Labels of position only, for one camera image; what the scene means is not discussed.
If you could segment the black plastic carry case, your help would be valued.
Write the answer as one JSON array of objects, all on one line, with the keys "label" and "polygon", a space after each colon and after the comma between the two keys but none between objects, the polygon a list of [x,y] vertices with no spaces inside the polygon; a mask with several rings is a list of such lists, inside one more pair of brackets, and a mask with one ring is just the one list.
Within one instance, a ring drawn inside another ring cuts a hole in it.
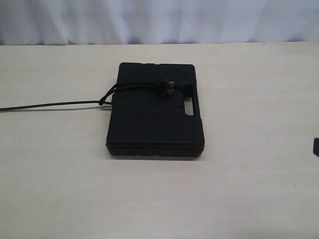
[{"label": "black plastic carry case", "polygon": [[197,157],[203,152],[193,65],[123,62],[108,94],[106,147],[112,155]]}]

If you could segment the white backdrop curtain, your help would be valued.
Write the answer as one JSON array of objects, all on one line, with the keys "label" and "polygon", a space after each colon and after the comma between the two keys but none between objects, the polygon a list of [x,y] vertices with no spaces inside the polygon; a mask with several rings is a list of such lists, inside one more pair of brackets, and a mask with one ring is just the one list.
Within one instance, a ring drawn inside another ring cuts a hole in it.
[{"label": "white backdrop curtain", "polygon": [[317,41],[316,0],[3,0],[2,45]]}]

